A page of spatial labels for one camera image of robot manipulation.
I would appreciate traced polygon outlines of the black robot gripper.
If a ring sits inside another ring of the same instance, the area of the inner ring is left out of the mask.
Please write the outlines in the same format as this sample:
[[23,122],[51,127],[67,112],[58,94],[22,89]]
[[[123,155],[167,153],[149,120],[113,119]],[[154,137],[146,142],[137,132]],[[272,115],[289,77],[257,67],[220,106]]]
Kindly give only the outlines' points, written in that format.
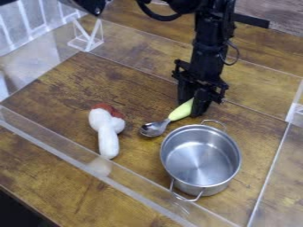
[[173,77],[178,80],[179,104],[194,98],[191,116],[205,114],[213,102],[222,103],[229,84],[222,79],[225,66],[232,66],[228,52],[236,33],[236,0],[177,0],[181,13],[194,14],[191,61],[175,60]]

